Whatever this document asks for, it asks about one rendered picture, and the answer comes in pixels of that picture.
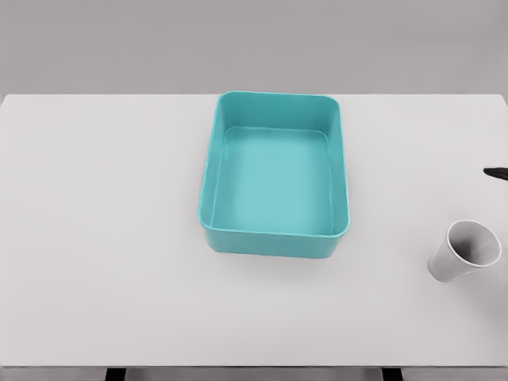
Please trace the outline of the white paper cup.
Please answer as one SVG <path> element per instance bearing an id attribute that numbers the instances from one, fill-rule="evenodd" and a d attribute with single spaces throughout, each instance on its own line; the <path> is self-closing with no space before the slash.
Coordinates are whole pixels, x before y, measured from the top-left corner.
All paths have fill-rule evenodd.
<path id="1" fill-rule="evenodd" d="M 502 257 L 498 236 L 484 224 L 454 221 L 428 261 L 429 273 L 440 282 L 452 282 L 472 272 L 494 266 Z"/>

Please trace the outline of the teal plastic basket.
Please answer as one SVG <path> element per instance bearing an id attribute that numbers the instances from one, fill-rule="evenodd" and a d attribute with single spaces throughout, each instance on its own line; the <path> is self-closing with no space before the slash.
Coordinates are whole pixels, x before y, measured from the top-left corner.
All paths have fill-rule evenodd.
<path id="1" fill-rule="evenodd" d="M 317 94 L 220 95 L 198 219 L 217 252 L 330 257 L 350 226 L 339 102 Z"/>

